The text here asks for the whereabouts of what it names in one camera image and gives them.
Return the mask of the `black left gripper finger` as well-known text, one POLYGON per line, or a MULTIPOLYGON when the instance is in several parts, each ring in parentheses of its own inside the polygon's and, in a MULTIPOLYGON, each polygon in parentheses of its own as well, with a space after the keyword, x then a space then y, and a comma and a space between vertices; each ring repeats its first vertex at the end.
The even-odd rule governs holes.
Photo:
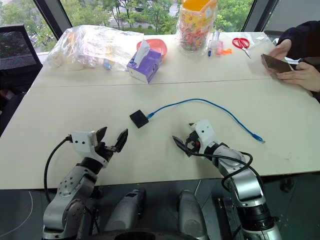
POLYGON ((96 139, 97 142, 100 143, 102 141, 102 139, 104 138, 105 134, 107 131, 107 127, 102 127, 99 130, 96 131, 96 139))
POLYGON ((115 152, 120 153, 122 151, 124 145, 127 142, 128 134, 129 134, 128 129, 125 129, 120 133, 120 135, 117 138, 116 144, 113 146, 115 152))

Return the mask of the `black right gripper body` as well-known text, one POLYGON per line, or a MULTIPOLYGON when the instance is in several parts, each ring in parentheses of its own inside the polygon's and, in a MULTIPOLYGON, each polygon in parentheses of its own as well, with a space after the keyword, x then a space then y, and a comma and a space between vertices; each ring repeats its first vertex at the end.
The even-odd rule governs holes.
POLYGON ((185 141, 185 152, 187 156, 195 156, 199 153, 201 148, 201 144, 199 141, 199 136, 197 132, 194 130, 188 136, 185 141))

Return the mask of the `person's left hand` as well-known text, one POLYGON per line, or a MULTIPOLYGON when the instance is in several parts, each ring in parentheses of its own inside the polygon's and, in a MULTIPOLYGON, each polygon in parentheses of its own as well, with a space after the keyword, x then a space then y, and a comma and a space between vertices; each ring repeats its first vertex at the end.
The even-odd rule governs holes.
POLYGON ((299 85, 312 92, 320 92, 320 73, 308 63, 300 62, 295 70, 277 73, 276 76, 285 83, 299 85))

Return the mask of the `person's right hand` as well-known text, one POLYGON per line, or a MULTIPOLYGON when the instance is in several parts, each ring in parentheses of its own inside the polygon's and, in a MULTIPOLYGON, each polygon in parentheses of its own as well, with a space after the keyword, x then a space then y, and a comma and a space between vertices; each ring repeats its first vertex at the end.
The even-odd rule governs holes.
POLYGON ((268 55, 278 60, 284 60, 291 47, 292 41, 290 39, 284 39, 273 50, 271 50, 268 55))

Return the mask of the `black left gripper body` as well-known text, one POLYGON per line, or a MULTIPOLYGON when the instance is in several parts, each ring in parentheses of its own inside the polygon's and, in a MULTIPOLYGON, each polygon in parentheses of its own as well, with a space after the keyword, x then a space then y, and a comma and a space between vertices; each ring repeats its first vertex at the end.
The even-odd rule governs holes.
POLYGON ((113 154, 118 151, 116 146, 107 146, 104 142, 99 142, 95 147, 95 152, 98 155, 97 160, 100 163, 108 163, 113 154))

